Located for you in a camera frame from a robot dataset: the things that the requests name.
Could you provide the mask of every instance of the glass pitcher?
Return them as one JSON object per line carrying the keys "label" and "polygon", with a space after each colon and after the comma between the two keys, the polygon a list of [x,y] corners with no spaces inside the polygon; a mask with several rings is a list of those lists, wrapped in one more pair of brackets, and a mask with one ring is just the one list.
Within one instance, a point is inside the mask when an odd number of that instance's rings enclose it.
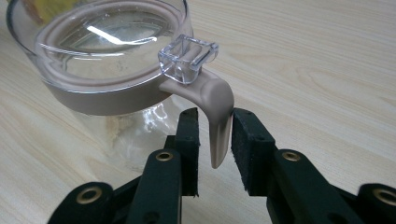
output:
{"label": "glass pitcher", "polygon": [[233,93],[202,68],[218,45],[193,38],[186,1],[11,0],[7,25],[56,99],[130,167],[175,134],[185,99],[208,117],[221,164]]}

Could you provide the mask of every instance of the screw hole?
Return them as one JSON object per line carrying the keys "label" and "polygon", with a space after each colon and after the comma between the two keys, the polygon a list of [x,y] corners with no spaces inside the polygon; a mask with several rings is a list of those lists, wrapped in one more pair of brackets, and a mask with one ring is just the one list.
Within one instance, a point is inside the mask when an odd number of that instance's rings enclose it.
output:
{"label": "screw hole", "polygon": [[334,224],[347,224],[347,220],[339,214],[330,213],[327,218]]}
{"label": "screw hole", "polygon": [[387,203],[391,206],[396,206],[396,193],[387,189],[374,189],[374,196],[382,203]]}
{"label": "screw hole", "polygon": [[282,156],[288,161],[299,161],[301,159],[297,153],[290,151],[282,153]]}
{"label": "screw hole", "polygon": [[144,221],[144,223],[147,223],[147,224],[155,224],[159,220],[160,220],[160,214],[158,214],[156,212],[147,212],[143,216],[143,221]]}
{"label": "screw hole", "polygon": [[162,152],[160,154],[157,154],[155,157],[158,161],[170,161],[173,158],[173,154],[169,152]]}
{"label": "screw hole", "polygon": [[80,192],[76,201],[80,204],[93,203],[100,198],[102,190],[99,187],[89,187]]}

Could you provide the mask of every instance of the metal screw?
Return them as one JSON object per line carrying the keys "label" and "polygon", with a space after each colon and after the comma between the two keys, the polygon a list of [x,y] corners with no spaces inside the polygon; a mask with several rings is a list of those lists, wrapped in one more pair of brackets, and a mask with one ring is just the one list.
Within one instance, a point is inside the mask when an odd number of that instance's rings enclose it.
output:
{"label": "metal screw", "polygon": [[282,156],[288,161],[299,161],[301,159],[297,153],[290,151],[282,153]]}
{"label": "metal screw", "polygon": [[396,206],[396,193],[387,189],[374,189],[374,196],[381,202]]}
{"label": "metal screw", "polygon": [[170,152],[162,152],[155,157],[158,161],[170,161],[173,159],[173,154]]}
{"label": "metal screw", "polygon": [[76,198],[76,201],[80,204],[93,203],[100,198],[102,190],[99,187],[85,188]]}

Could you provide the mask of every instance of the light wood surface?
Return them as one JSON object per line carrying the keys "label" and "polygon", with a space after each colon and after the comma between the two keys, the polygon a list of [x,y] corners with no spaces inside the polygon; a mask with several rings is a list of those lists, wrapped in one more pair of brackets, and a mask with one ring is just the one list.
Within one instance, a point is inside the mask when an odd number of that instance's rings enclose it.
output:
{"label": "light wood surface", "polygon": [[[207,66],[278,147],[303,152],[335,186],[396,187],[396,2],[190,0],[195,36],[219,43]],[[45,223],[73,188],[138,176],[109,159],[14,43],[0,2],[0,222]],[[228,153],[210,167],[201,116],[199,198],[184,223],[270,223]]]}

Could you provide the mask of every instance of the wooden table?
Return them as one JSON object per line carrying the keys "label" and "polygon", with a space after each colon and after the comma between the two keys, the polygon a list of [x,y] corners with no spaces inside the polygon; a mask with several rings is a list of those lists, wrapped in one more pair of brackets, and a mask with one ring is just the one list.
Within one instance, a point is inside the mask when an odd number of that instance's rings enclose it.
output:
{"label": "wooden table", "polygon": [[[207,68],[256,113],[278,147],[303,152],[335,186],[396,187],[396,2],[190,0],[195,36],[217,41]],[[76,186],[138,173],[111,161],[14,43],[0,2],[0,222],[45,223]],[[270,223],[228,153],[210,167],[201,120],[199,198],[184,223]]]}

